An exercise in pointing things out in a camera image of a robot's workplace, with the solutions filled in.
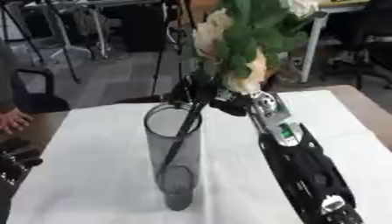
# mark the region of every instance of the robotic hand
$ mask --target robotic hand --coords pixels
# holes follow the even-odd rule
[[[171,97],[174,102],[186,98],[232,116],[249,116],[270,169],[305,224],[363,223],[339,170],[303,124],[288,122],[291,114],[277,94],[242,95],[188,80],[179,83]]]

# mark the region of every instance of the black chair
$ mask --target black chair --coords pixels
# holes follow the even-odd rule
[[[29,93],[20,79],[20,74],[37,74],[45,79],[44,93]],[[52,113],[69,110],[67,101],[54,94],[54,76],[47,68],[24,67],[12,77],[14,101],[18,108],[29,114]]]
[[[368,41],[371,37],[392,36],[390,21],[392,1],[389,0],[371,0],[363,11],[332,17],[329,32],[340,40],[341,50],[349,51],[353,59],[352,62],[335,60],[321,78],[352,74],[356,77],[356,87],[361,89],[366,75],[386,81],[385,88],[392,89],[392,77],[375,71],[375,65],[392,71],[392,43]]]

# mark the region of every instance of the clear glass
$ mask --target clear glass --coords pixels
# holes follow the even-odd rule
[[[144,118],[155,181],[166,205],[175,211],[191,205],[199,180],[201,115],[195,116],[187,132],[179,133],[190,109],[188,104],[166,103]]]

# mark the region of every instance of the person's arm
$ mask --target person's arm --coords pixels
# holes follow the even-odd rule
[[[0,39],[0,113],[13,110],[11,76],[15,73],[15,59],[9,47]]]
[[[13,104],[11,76],[16,74],[17,64],[11,49],[0,39],[0,132],[8,135],[23,130],[32,119]]]

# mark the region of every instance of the table leg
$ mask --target table leg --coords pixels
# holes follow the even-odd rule
[[[314,58],[314,53],[316,52],[317,43],[319,42],[319,36],[323,25],[326,24],[328,16],[317,17],[314,19],[313,27],[311,28],[311,36],[309,39],[309,44],[307,46],[306,55],[304,57],[304,65],[302,67],[301,82],[307,82],[309,78],[309,73],[312,68],[312,62]]]
[[[95,27],[98,32],[98,38],[100,40],[100,45],[101,45],[101,56],[104,59],[108,58],[108,53],[106,52],[106,40],[103,36],[103,31],[99,19],[99,14],[98,10],[96,8],[91,9],[91,13],[93,14],[94,22],[95,22]]]

